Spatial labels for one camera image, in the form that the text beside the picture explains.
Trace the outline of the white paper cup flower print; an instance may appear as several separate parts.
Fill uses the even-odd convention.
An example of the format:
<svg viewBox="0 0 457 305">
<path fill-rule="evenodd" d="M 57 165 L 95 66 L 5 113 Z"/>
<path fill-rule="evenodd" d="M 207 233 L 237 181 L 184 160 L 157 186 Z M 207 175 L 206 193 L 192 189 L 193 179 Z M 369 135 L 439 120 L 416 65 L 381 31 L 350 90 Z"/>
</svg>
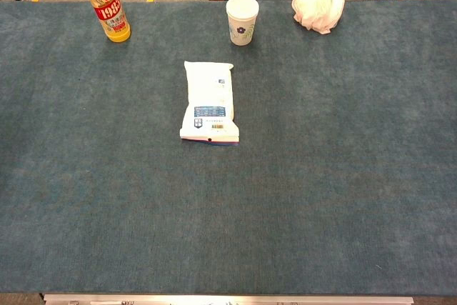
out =
<svg viewBox="0 0 457 305">
<path fill-rule="evenodd" d="M 237 46 L 249 44 L 253 38 L 259 12 L 257 0 L 228 0 L 226 13 L 231 42 Z"/>
</svg>

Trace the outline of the crumpled white plastic bag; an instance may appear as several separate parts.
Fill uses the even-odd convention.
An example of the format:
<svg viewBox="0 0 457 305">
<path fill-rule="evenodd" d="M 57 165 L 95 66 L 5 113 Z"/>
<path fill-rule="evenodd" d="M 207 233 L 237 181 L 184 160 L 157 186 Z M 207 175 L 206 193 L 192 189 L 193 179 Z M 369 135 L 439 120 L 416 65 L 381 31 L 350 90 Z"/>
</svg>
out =
<svg viewBox="0 0 457 305">
<path fill-rule="evenodd" d="M 343 13 L 345 0 L 292 0 L 294 20 L 307 30 L 330 34 Z"/>
</svg>

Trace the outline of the white snack packet blue print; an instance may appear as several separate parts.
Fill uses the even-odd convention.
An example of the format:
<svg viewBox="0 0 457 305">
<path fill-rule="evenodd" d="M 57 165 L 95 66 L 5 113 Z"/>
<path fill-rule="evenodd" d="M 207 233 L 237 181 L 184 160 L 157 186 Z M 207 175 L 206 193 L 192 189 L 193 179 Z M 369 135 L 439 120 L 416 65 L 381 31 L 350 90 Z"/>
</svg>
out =
<svg viewBox="0 0 457 305">
<path fill-rule="evenodd" d="M 234 123 L 233 64 L 184 62 L 188 84 L 186 108 L 180 138 L 205 144 L 239 144 L 239 128 Z"/>
</svg>

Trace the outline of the blue felt table cloth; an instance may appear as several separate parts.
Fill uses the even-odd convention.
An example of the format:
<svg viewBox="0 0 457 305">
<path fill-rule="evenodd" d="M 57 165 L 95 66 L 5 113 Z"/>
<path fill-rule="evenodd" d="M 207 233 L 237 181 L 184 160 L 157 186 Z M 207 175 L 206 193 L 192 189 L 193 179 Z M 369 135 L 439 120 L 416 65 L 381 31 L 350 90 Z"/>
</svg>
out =
<svg viewBox="0 0 457 305">
<path fill-rule="evenodd" d="M 457 0 L 0 1 L 0 292 L 457 296 Z M 233 64 L 239 144 L 180 138 Z"/>
</svg>

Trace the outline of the aluminium table edge rail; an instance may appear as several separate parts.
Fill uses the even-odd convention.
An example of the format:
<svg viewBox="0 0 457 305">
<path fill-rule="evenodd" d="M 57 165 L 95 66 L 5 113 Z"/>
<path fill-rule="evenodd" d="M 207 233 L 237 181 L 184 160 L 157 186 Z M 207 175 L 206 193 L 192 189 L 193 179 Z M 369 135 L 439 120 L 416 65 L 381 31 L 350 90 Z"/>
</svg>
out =
<svg viewBox="0 0 457 305">
<path fill-rule="evenodd" d="M 45 294 L 45 305 L 414 305 L 400 296 Z"/>
</svg>

